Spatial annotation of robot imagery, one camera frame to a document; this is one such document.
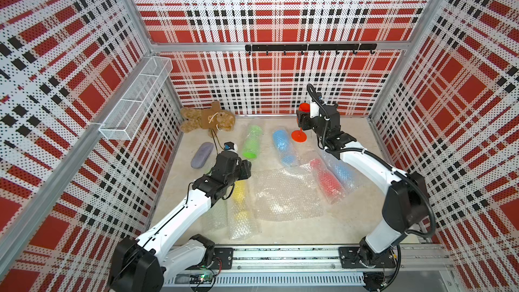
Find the red wine glass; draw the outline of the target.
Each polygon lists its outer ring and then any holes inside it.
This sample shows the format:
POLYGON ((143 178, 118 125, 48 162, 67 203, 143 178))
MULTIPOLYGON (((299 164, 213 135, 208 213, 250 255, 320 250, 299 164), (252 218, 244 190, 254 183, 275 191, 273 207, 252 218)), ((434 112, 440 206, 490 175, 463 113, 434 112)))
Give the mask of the red wine glass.
MULTIPOLYGON (((310 112, 310 104, 307 104, 307 103, 302 103, 300 104, 299 108, 298 108, 298 111, 299 112, 310 112)), ((295 141, 295 142, 298 142, 298 143, 304 143, 306 142, 307 140, 307 135, 305 134, 305 132, 300 128, 299 130, 297 131, 293 131, 292 134, 291 134, 291 138, 295 141)))

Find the blue wine glass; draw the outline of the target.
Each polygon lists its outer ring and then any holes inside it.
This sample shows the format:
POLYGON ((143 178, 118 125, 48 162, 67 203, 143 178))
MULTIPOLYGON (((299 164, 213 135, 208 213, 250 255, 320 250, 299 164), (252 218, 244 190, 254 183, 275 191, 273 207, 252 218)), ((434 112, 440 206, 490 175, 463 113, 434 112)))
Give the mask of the blue wine glass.
POLYGON ((300 165, 297 151, 293 147, 291 137, 285 129, 280 128, 275 130, 272 134, 272 139, 283 166, 296 167, 300 165))

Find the clear bubble wrap sheet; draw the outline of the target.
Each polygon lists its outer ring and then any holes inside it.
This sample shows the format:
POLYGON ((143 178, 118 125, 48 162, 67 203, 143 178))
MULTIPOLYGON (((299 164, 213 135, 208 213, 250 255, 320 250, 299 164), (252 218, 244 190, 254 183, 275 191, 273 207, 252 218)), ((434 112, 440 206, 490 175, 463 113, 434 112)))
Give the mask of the clear bubble wrap sheet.
POLYGON ((314 176, 307 166, 262 170, 253 173, 250 191, 256 217, 287 222, 324 214, 314 176))

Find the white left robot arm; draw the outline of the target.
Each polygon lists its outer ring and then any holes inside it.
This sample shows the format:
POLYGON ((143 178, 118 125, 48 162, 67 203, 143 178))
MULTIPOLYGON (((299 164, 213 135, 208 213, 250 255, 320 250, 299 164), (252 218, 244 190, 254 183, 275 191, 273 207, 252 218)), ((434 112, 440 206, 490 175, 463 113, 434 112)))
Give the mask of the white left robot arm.
POLYGON ((108 287, 112 291, 160 291, 165 281, 192 267, 209 267, 214 242, 194 235, 180 247, 174 244, 187 229, 251 176, 251 162, 233 150, 216 156, 209 174, 189 183, 184 199, 162 220, 137 238, 125 237, 112 255, 108 287))

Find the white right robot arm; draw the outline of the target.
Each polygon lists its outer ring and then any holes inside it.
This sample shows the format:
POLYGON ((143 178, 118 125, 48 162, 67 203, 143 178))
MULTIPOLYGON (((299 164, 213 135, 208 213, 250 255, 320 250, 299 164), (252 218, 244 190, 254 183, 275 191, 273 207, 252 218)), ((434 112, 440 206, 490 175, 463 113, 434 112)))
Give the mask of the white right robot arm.
POLYGON ((424 177, 388 164, 342 131, 337 105, 314 101, 301 104, 297 125, 304 131, 314 131, 324 155, 358 170, 385 196, 382 220, 359 242, 355 261, 374 268, 383 255, 408 235, 431 238, 436 233, 437 222, 424 177))

